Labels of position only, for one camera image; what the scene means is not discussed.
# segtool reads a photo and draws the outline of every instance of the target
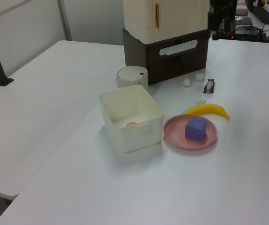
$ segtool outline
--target cabinet door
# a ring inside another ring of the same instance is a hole
[[[153,33],[207,23],[209,0],[152,0],[152,4]]]

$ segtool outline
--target pink plate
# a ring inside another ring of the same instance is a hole
[[[198,142],[185,137],[185,126],[191,117],[207,120],[204,138]],[[164,136],[175,146],[181,149],[198,150],[211,145],[217,137],[215,125],[208,119],[197,115],[178,115],[169,119],[163,127]]]

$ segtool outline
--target brown drawer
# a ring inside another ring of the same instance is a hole
[[[206,66],[208,30],[145,45],[123,29],[123,39],[126,65],[145,67],[149,72],[149,84],[203,69]],[[193,40],[197,40],[197,45],[192,49],[160,55],[161,49]]]

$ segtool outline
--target penguin figurine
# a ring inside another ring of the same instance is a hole
[[[210,93],[213,93],[214,92],[214,88],[215,88],[214,79],[208,79],[208,82],[207,82],[207,84],[204,87],[203,93],[206,93],[208,90],[210,90]]]

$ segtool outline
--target orange handle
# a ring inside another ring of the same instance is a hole
[[[155,28],[159,27],[159,5],[155,4]]]

